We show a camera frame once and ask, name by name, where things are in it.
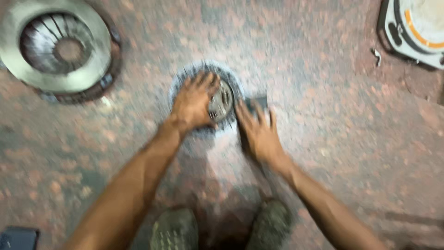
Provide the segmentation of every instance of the right hand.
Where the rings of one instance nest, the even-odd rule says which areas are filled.
[[[260,161],[269,164],[274,170],[285,174],[279,161],[287,158],[279,141],[276,127],[276,114],[270,110],[270,125],[267,124],[265,114],[257,102],[254,102],[258,120],[248,111],[245,103],[240,101],[236,105],[236,114],[239,123],[244,129],[251,153]]]

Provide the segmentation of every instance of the dirty floor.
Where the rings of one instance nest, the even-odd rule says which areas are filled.
[[[375,66],[379,1],[95,2],[124,41],[122,73],[104,98],[52,105],[0,73],[0,229],[38,227],[39,250],[59,247],[168,115],[175,72],[214,59],[246,95],[267,90],[284,147],[387,246],[444,248],[443,74],[386,53]],[[170,206],[193,206],[210,246],[244,235],[269,197],[294,212],[283,249],[332,249],[288,187],[242,154],[236,125],[188,137],[132,249],[149,249],[151,225]]]

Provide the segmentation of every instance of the metal disc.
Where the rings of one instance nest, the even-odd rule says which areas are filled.
[[[20,38],[24,28],[35,18],[51,13],[69,14],[90,31],[91,54],[77,69],[48,73],[33,67],[22,55]],[[0,57],[8,70],[19,80],[42,91],[52,93],[84,91],[105,75],[111,62],[111,36],[108,28],[100,15],[80,0],[17,2],[8,8],[0,26],[0,33],[2,34]]]

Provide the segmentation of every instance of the left hand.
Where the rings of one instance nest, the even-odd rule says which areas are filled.
[[[208,105],[219,86],[220,76],[214,73],[200,71],[193,80],[188,77],[176,97],[170,117],[186,131],[206,125],[216,128],[217,124],[208,114]]]

